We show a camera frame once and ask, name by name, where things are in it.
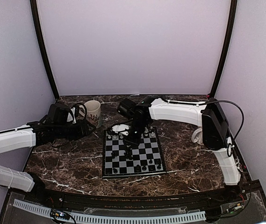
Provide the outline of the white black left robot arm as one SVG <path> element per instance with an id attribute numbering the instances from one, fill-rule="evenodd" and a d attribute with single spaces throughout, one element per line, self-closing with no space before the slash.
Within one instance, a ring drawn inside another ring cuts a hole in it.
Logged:
<path id="1" fill-rule="evenodd" d="M 75 104 L 71 108 L 63 104 L 51 104 L 48 114 L 40 121 L 0 131 L 0 154 L 42 146 L 57 139 L 72 141 L 90 135 L 96 130 L 96 126 L 81 111 L 85 108 L 82 104 Z M 30 192 L 38 203 L 49 200 L 44 182 L 34 173 L 16 171 L 0 165 L 0 186 Z"/>

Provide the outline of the black grey chess board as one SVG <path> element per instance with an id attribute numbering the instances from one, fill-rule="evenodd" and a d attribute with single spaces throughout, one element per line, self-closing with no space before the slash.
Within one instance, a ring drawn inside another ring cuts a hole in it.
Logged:
<path id="1" fill-rule="evenodd" d="M 102 178 L 126 178 L 130 176 L 150 176 L 150 175 L 163 175 L 167 173 L 163 150 L 161 148 L 158 132 L 154 127 L 155 135 L 144 138 L 142 135 L 141 142 L 138 147 L 131 150 L 132 161 L 112 161 L 108 153 L 112 150 L 122 149 L 125 150 L 123 137 L 121 135 L 113 136 L 111 140 L 107 139 L 108 131 L 104 131 L 103 138 L 103 153 L 102 153 Z M 149 160 L 153 159 L 153 164 L 149 164 Z M 157 169 L 157 165 L 161 164 L 161 169 Z M 140 172 L 135 172 L 136 165 L 140 165 Z M 114 174 L 113 168 L 119 168 L 119 173 Z"/>

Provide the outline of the black frame post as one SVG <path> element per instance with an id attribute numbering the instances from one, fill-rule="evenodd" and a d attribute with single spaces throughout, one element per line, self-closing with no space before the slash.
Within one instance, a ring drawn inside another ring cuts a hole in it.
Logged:
<path id="1" fill-rule="evenodd" d="M 214 78 L 214 81 L 213 81 L 213 84 L 212 84 L 212 87 L 211 87 L 211 90 L 209 93 L 210 98 L 215 97 L 218 86 L 220 84 L 220 80 L 221 80 L 224 65 L 226 62 L 227 54 L 229 51 L 231 36 L 232 36 L 232 32 L 233 32 L 233 27 L 234 27 L 236 12 L 237 12 L 237 2 L 238 2 L 238 0 L 231 0 L 230 1 L 230 10 L 229 10 L 227 28 L 226 28 L 226 32 L 225 32 L 223 47 L 222 47 L 218 67 L 216 70 L 215 78 Z"/>
<path id="2" fill-rule="evenodd" d="M 50 61 L 48 58 L 44 38 L 43 38 L 43 32 L 42 32 L 42 26 L 39 18 L 39 12 L 37 8 L 37 1 L 36 0 L 30 0 L 30 8 L 31 8 L 31 14 L 33 18 L 33 23 L 34 23 L 34 28 L 35 28 L 35 33 L 36 33 L 36 38 L 37 38 L 37 43 L 39 46 L 40 54 L 42 57 L 43 65 L 45 68 L 45 72 L 47 75 L 47 79 L 50 84 L 50 88 L 52 91 L 52 94 L 54 96 L 54 99 L 57 101 L 60 98 L 60 95 L 58 93 L 57 85 L 54 80 L 54 76 L 51 70 L 50 66 Z"/>

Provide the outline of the white mug orange interior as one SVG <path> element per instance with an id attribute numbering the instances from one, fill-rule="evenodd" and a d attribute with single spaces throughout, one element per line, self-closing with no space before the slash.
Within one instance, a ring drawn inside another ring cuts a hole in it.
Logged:
<path id="1" fill-rule="evenodd" d="M 201 127 L 197 128 L 197 129 L 193 132 L 193 134 L 192 134 L 192 136 L 191 136 L 191 141 L 192 141 L 193 143 L 197 143 L 197 144 L 199 144 L 199 145 L 202 145 L 202 144 L 203 144 L 202 128 L 201 128 Z"/>

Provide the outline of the pile of black chess pieces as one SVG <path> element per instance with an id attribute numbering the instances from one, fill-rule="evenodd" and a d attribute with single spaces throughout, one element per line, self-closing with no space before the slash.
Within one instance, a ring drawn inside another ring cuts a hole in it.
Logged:
<path id="1" fill-rule="evenodd" d="M 108 153 L 108 156 L 112 158 L 112 161 L 132 161 L 133 156 L 128 155 L 125 150 L 117 149 Z"/>

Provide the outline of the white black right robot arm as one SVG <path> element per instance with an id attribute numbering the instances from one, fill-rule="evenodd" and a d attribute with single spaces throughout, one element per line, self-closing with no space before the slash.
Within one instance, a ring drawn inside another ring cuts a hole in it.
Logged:
<path id="1" fill-rule="evenodd" d="M 220 106 L 221 100 L 210 98 L 207 102 L 186 102 L 168 100 L 158 96 L 147 96 L 140 103 L 129 98 L 122 100 L 117 111 L 128 119 L 129 125 L 114 124 L 109 128 L 113 135 L 124 136 L 126 156 L 130 157 L 133 147 L 140 144 L 141 136 L 155 120 L 168 120 L 197 126 L 193 142 L 202 143 L 217 158 L 223 173 L 222 199 L 231 203 L 240 194 L 242 171 L 233 155 L 234 140 L 229 131 L 229 123 Z"/>

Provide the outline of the black left frame post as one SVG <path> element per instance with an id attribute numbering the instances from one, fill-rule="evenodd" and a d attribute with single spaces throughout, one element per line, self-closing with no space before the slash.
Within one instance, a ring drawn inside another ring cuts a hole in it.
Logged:
<path id="1" fill-rule="evenodd" d="M 39 46 L 40 54 L 42 57 L 43 65 L 45 68 L 45 72 L 47 75 L 47 79 L 50 84 L 50 88 L 52 91 L 52 94 L 54 96 L 54 99 L 57 101 L 60 98 L 60 95 L 58 93 L 57 85 L 54 80 L 54 76 L 51 70 L 50 66 L 50 61 L 48 58 L 44 38 L 43 38 L 43 32 L 42 32 L 42 26 L 39 18 L 39 12 L 37 8 L 37 1 L 36 0 L 30 0 L 30 8 L 31 8 L 31 14 L 33 18 L 33 23 L 34 23 L 34 28 L 35 28 L 35 33 L 36 33 L 36 38 L 37 38 L 37 43 Z"/>

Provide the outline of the cream floral mug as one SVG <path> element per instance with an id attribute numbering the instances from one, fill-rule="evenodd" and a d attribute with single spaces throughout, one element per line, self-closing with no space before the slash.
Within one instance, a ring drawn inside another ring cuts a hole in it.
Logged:
<path id="1" fill-rule="evenodd" d="M 96 128 L 100 128 L 102 124 L 101 104 L 97 100 L 89 100 L 82 105 L 79 105 L 79 113 L 93 124 Z"/>

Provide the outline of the black right frame post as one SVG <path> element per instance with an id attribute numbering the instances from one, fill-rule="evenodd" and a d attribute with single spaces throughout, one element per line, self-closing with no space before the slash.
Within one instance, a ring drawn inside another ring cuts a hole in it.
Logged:
<path id="1" fill-rule="evenodd" d="M 229 51 L 231 36 L 232 36 L 232 32 L 233 32 L 233 27 L 234 27 L 236 12 L 237 12 L 237 2 L 238 2 L 238 0 L 231 0 L 230 1 L 230 10 L 229 10 L 227 28 L 226 28 L 226 32 L 225 32 L 223 47 L 222 47 L 218 67 L 216 70 L 215 78 L 214 78 L 214 81 L 213 81 L 213 84 L 212 84 L 212 87 L 211 87 L 211 90 L 209 93 L 210 98 L 215 97 L 218 86 L 220 84 L 220 80 L 221 80 L 224 65 L 226 62 L 227 54 Z"/>

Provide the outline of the black front rail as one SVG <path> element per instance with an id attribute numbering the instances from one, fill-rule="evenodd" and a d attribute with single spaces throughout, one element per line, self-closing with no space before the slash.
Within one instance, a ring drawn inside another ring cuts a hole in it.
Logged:
<path id="1" fill-rule="evenodd" d="M 213 208 L 227 203 L 226 200 L 220 197 L 220 194 L 223 193 L 223 189 L 200 193 L 153 197 L 93 196 L 50 189 L 46 189 L 45 192 L 53 199 L 55 206 L 69 209 L 81 209 L 83 207 L 104 209 L 155 209 L 175 206 Z"/>

